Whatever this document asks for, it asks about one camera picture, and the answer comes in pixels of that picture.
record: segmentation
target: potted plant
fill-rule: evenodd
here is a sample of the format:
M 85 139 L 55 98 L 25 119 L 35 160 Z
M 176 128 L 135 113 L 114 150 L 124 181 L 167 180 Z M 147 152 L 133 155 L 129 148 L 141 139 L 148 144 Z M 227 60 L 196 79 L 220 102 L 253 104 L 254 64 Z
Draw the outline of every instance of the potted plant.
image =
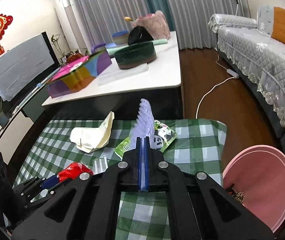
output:
M 65 63 L 70 63 L 74 60 L 77 60 L 77 59 L 83 57 L 83 55 L 79 52 L 79 50 L 76 50 L 75 52 L 73 50 L 71 50 L 69 53 L 65 53 L 64 51 L 62 51 L 62 49 L 60 48 L 59 43 L 58 43 L 59 38 L 60 38 L 60 34 L 51 36 L 52 45 L 55 46 L 56 50 L 60 54 L 59 55 L 60 65 L 64 65 Z
M 4 128 L 6 126 L 8 122 L 8 118 L 6 117 L 6 115 L 3 112 L 3 108 L 2 108 L 2 99 L 0 100 L 0 126 L 2 128 Z

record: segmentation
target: air conditioner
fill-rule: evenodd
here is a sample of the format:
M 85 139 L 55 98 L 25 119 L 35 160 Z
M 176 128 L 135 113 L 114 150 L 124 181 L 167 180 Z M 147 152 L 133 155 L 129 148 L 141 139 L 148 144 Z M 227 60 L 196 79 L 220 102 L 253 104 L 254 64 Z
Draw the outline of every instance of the air conditioner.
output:
M 79 49 L 83 55 L 86 49 L 91 51 L 75 0 L 55 0 L 55 8 L 70 49 Z

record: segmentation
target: colorful box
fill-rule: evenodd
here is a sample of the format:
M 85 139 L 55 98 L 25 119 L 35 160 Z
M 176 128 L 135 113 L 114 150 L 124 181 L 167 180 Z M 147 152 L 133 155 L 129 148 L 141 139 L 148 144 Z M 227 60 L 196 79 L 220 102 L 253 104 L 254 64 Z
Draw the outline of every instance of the colorful box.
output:
M 82 57 L 63 66 L 49 80 L 46 90 L 52 98 L 78 92 L 88 86 L 109 65 L 111 59 L 106 51 Z

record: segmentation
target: dark green container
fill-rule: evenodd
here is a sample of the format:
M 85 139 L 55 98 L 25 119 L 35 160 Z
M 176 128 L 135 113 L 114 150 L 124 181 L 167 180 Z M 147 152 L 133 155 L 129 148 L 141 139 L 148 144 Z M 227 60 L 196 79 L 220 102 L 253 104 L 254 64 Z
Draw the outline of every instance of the dark green container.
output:
M 117 51 L 114 56 L 120 69 L 129 69 L 143 63 L 150 63 L 157 58 L 152 41 L 130 45 Z

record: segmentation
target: red plastic bag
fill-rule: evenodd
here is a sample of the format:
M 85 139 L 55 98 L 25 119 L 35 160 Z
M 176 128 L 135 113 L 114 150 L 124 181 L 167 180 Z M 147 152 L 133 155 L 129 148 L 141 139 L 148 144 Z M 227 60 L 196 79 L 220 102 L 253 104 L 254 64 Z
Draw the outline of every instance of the red plastic bag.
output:
M 77 178 L 81 173 L 87 172 L 90 175 L 93 175 L 92 170 L 87 168 L 82 163 L 71 163 L 67 168 L 60 171 L 57 175 L 59 182 L 64 181 L 67 178 L 75 179 Z

